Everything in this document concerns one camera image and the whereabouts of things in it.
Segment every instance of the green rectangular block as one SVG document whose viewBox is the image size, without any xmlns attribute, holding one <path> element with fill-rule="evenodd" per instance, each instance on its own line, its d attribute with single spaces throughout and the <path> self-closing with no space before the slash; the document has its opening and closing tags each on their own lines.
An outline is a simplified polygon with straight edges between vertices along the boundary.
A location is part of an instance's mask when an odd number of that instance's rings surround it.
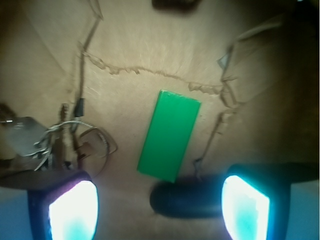
<svg viewBox="0 0 320 240">
<path fill-rule="evenodd" d="M 184 158 L 201 103 L 161 90 L 137 170 L 174 183 Z"/>
</svg>

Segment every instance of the cardboard surface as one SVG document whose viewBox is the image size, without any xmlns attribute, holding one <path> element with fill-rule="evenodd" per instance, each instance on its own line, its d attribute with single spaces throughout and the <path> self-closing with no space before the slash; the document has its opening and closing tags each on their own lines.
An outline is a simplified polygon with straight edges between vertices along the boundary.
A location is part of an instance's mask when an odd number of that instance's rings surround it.
<svg viewBox="0 0 320 240">
<path fill-rule="evenodd" d="M 0 101 L 18 116 L 49 127 L 62 103 L 72 109 L 94 2 L 1 2 Z M 106 129 L 119 148 L 94 179 L 96 239 L 228 239 L 221 218 L 165 218 L 149 205 L 157 180 L 136 166 L 161 89 L 202 102 L 180 176 L 193 174 L 206 148 L 202 174 L 241 161 L 319 159 L 319 42 L 308 25 L 286 21 L 239 41 L 284 9 L 269 0 L 202 0 L 184 14 L 155 10 L 151 0 L 99 2 L 103 20 L 85 53 L 82 119 Z M 217 60 L 232 46 L 224 72 Z M 0 153 L 9 158 L 4 144 Z"/>
</svg>

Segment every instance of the dark object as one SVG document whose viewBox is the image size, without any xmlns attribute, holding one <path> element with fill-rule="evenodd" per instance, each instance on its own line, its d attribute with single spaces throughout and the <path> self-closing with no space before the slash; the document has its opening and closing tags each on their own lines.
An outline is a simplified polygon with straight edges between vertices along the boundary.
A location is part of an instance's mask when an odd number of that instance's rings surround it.
<svg viewBox="0 0 320 240">
<path fill-rule="evenodd" d="M 52 239 L 50 204 L 81 181 L 91 181 L 85 171 L 9 171 L 7 176 L 2 174 L 0 187 L 27 191 L 32 236 L 40 240 Z"/>
<path fill-rule="evenodd" d="M 319 9 L 309 0 L 297 1 L 293 18 L 300 22 L 309 23 L 315 30 L 315 38 L 319 39 Z"/>
<path fill-rule="evenodd" d="M 85 99 L 79 98 L 78 102 L 76 103 L 76 107 L 74 109 L 74 116 L 76 118 L 84 116 L 84 109 L 85 109 Z"/>
<path fill-rule="evenodd" d="M 197 7 L 200 0 L 152 0 L 152 6 L 156 9 L 177 9 L 189 11 Z"/>
<path fill-rule="evenodd" d="M 179 179 L 160 183 L 150 195 L 152 209 L 173 218 L 211 218 L 221 216 L 222 175 Z"/>
</svg>

